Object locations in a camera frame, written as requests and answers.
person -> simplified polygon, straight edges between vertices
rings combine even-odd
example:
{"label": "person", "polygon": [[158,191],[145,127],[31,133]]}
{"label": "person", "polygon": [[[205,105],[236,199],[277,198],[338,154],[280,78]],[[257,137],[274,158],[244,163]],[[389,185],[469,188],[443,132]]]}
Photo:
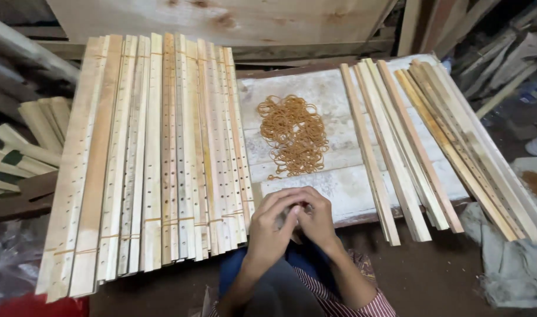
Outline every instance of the person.
{"label": "person", "polygon": [[[289,206],[278,229],[276,219]],[[302,244],[290,240],[297,224]],[[265,197],[252,215],[248,248],[222,262],[219,298],[210,316],[396,315],[343,248],[331,202],[310,186]]]}

bundle of wooden slats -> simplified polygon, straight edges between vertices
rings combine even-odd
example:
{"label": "bundle of wooden slats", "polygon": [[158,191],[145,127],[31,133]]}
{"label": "bundle of wooden slats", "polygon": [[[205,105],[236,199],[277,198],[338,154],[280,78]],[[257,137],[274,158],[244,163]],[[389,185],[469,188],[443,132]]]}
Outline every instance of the bundle of wooden slats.
{"label": "bundle of wooden slats", "polygon": [[[418,60],[412,64],[409,71],[397,70],[395,76],[464,184],[507,241],[527,237],[537,244],[537,206],[446,70]],[[351,71],[346,64],[341,71],[382,229],[391,245],[399,245]],[[431,240],[419,202],[438,230],[450,227],[463,232],[386,63],[366,59],[354,67],[354,73],[413,239]]]}
{"label": "bundle of wooden slats", "polygon": [[37,294],[247,241],[255,211],[231,48],[184,35],[90,38],[70,114]]}

white painted table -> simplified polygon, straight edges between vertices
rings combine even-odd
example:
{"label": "white painted table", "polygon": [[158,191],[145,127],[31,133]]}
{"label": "white painted table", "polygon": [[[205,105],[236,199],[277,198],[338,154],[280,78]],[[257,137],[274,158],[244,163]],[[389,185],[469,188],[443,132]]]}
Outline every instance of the white painted table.
{"label": "white painted table", "polygon": [[[409,68],[409,63],[414,58],[428,61],[432,65],[437,63],[430,55],[414,55],[391,60],[388,62],[388,68],[392,73],[401,68]],[[352,68],[351,75],[356,81]],[[333,221],[336,227],[376,221],[376,208],[366,176],[366,168],[358,147],[339,65],[333,67],[317,65],[315,67],[277,70],[261,73],[260,76],[267,78],[242,78],[237,81],[251,181],[257,183],[257,186],[260,184],[260,194],[264,197],[268,193],[283,188],[310,185],[331,201]],[[453,202],[468,198],[468,193],[452,166],[442,154],[399,84],[398,90],[448,197]],[[363,115],[371,136],[372,148],[386,183],[391,206],[394,210],[399,210],[398,198],[393,189],[370,118],[364,108],[360,90],[357,89],[357,93],[358,99],[363,105]],[[276,164],[268,155],[271,147],[260,135],[262,118],[257,113],[257,105],[269,95],[286,97],[289,94],[297,95],[306,99],[306,102],[314,104],[323,119],[329,140],[329,150],[324,153],[325,167],[316,173],[301,176],[287,177],[286,173],[282,173],[279,176],[283,179],[268,181],[267,176],[275,175]],[[259,196],[258,192],[255,200],[262,198],[257,196]]]}

